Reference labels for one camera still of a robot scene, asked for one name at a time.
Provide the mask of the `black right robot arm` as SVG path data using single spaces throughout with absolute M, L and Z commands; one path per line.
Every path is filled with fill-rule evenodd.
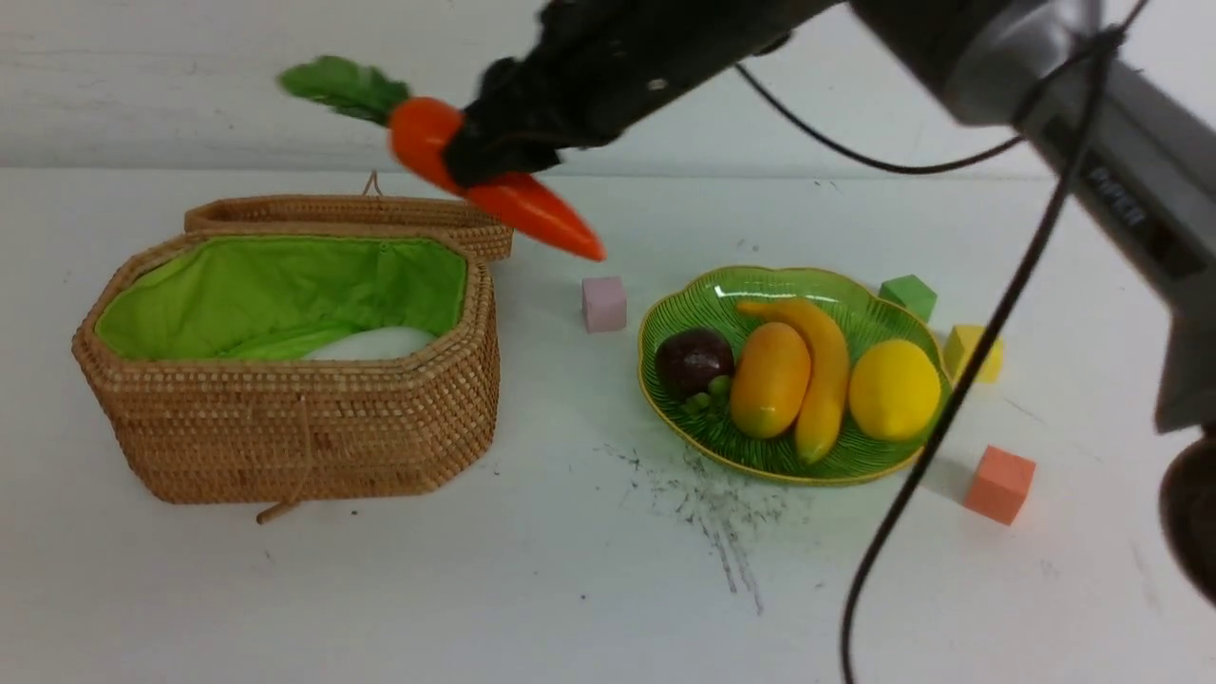
M 852 12 L 955 120 L 1007 125 L 1068 183 L 1169 307 L 1160 433 L 1200 428 L 1169 465 L 1169 551 L 1214 599 L 1214 130 L 1118 50 L 1099 1 L 854 1 Z M 524 58 L 501 58 L 441 159 L 457 186 L 541 172 L 739 61 L 827 1 L 550 1 Z

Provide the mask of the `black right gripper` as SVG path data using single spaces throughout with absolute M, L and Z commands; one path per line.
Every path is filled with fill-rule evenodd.
M 828 1 L 550 1 L 536 44 L 486 69 L 441 159 L 461 189 L 599 147 L 741 60 L 779 47 Z

